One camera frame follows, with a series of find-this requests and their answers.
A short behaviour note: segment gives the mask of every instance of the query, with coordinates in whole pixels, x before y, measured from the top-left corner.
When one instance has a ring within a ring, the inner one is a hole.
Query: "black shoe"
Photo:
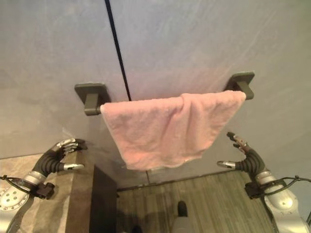
[[[188,217],[187,205],[183,200],[179,201],[177,209],[178,217]]]
[[[135,227],[133,227],[132,233],[142,233],[140,226],[136,225]]]

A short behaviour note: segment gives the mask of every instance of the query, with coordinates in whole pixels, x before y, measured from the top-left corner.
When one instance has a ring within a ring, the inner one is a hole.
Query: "floor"
[[[246,173],[231,171],[119,192],[117,232],[169,233],[177,203],[187,203],[196,233],[274,233],[260,200],[244,191]]]

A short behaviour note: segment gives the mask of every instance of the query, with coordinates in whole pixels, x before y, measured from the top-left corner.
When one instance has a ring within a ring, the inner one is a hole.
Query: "gray wall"
[[[222,171],[246,138],[277,176],[310,176],[309,0],[111,1],[133,100],[221,91],[231,74],[254,70],[247,101],[201,160],[149,171],[151,183]],[[103,1],[0,1],[0,157],[44,152],[70,136],[119,187],[147,183],[126,170],[101,116],[86,117],[76,83],[106,83],[127,100]],[[308,184],[293,191],[304,216]]]
[[[311,1],[132,0],[111,2],[132,99],[222,91],[228,78],[254,70],[247,101],[201,160],[150,171],[163,182],[222,171],[239,160],[226,139],[245,137],[277,176],[310,177]],[[300,210],[311,186],[297,184]]]
[[[85,116],[73,90],[85,82],[127,100],[103,1],[0,1],[0,158],[78,137],[119,187],[147,183],[145,172],[125,168],[101,116]]]

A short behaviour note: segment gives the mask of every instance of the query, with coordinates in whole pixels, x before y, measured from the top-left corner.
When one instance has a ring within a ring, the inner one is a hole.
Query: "black cable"
[[[311,211],[310,211],[309,217],[307,219],[307,224],[311,227]]]
[[[113,20],[113,15],[112,15],[110,1],[109,0],[105,0],[105,3],[106,3],[106,8],[107,8],[109,22],[110,22],[111,32],[112,32],[112,35],[113,35],[113,40],[115,42],[115,47],[116,47],[116,51],[117,51],[117,55],[118,55],[118,59],[119,59],[119,64],[120,64],[120,68],[121,68],[121,72],[122,72],[122,76],[123,76],[123,81],[124,81],[124,85],[125,85],[125,89],[126,89],[126,94],[127,94],[128,100],[132,101],[131,94],[130,94],[130,89],[128,87],[127,78],[126,78],[126,74],[125,74],[125,69],[124,69],[124,65],[123,65],[123,60],[122,60],[122,56],[121,56],[121,50],[120,50],[120,46],[119,46],[116,26],[115,26],[115,23],[114,23],[114,20]]]
[[[30,191],[28,191],[28,190],[26,190],[26,189],[20,187],[20,186],[17,185],[16,183],[12,182],[11,180],[13,180],[13,179],[19,179],[19,178],[16,178],[16,177],[7,177],[7,175],[0,176],[0,180],[5,180],[5,181],[7,181],[11,186],[17,188],[18,190],[20,190],[20,191],[22,191],[22,192],[25,192],[25,193],[27,193],[27,194],[29,194],[29,195],[34,195],[35,197],[39,197],[38,195],[36,195],[36,194],[34,194],[34,193],[32,193],[32,192],[30,192]]]
[[[292,186],[294,183],[296,183],[297,181],[308,181],[308,182],[311,182],[311,179],[307,179],[307,178],[300,178],[299,176],[295,176],[295,177],[283,177],[279,180],[276,180],[276,181],[273,181],[273,182],[279,182],[279,181],[283,181],[283,180],[293,180],[292,182],[290,182],[289,184],[287,184],[286,186],[276,190],[276,191],[273,191],[273,192],[270,192],[270,193],[265,193],[264,195],[265,196],[270,196],[270,195],[273,195],[275,193],[279,193],[281,191],[284,191],[285,189],[288,189],[290,186]]]

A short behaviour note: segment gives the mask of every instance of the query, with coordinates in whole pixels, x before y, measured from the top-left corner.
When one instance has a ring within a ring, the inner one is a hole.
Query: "wall mount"
[[[87,116],[100,114],[101,105],[111,102],[107,87],[102,83],[77,84],[74,90],[84,104],[84,113]]]
[[[254,98],[254,92],[249,87],[249,84],[254,76],[254,72],[241,72],[232,75],[225,87],[225,91],[242,91],[246,94],[246,100],[251,100]]]

